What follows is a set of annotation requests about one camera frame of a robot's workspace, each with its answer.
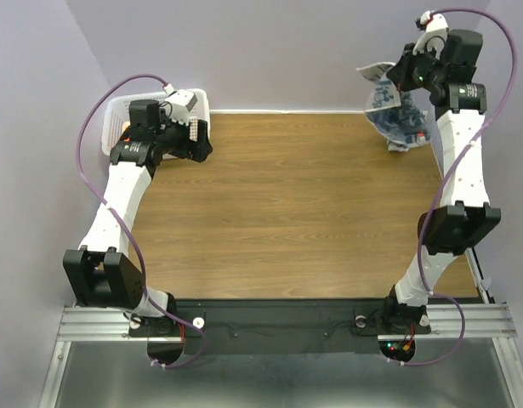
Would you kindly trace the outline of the blue white patterned towel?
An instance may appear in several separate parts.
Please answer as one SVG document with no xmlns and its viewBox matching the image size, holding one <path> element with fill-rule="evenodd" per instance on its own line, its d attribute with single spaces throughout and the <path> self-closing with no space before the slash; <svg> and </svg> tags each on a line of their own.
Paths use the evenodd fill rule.
<svg viewBox="0 0 523 408">
<path fill-rule="evenodd" d="M 374 85 L 364 115 L 386 140 L 389 152 L 407 152 L 431 141 L 426 113 L 414 102 L 411 92 L 403 92 L 387 77 L 394 62 L 377 62 L 357 68 Z"/>
</svg>

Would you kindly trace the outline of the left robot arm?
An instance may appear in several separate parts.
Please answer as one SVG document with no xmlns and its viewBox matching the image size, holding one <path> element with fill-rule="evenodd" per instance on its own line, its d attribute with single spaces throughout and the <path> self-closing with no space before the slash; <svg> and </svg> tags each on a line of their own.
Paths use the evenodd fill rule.
<svg viewBox="0 0 523 408">
<path fill-rule="evenodd" d="M 134 264 L 128 251 L 139 250 L 134 220 L 162 161 L 204 162 L 212 153 L 207 95 L 186 89 L 114 98 L 104 128 L 113 143 L 108 181 L 94 192 L 100 201 L 94 221 L 78 247 L 65 252 L 63 267 L 82 306 L 120 309 L 168 335 L 178 325 L 175 299 L 149 287 L 145 261 Z"/>
</svg>

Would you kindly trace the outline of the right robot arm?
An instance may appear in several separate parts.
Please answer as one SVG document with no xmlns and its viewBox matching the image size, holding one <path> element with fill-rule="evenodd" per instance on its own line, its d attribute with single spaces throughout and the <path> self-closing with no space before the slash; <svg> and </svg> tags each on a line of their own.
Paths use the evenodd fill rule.
<svg viewBox="0 0 523 408">
<path fill-rule="evenodd" d="M 443 180 L 418 220 L 417 253 L 380 311 L 381 324 L 391 332 L 429 324 L 426 305 L 443 272 L 501 220 L 486 193 L 480 151 L 487 95 L 473 76 L 482 45 L 476 31 L 427 31 L 405 46 L 388 73 L 401 91 L 429 92 L 443 148 Z"/>
</svg>

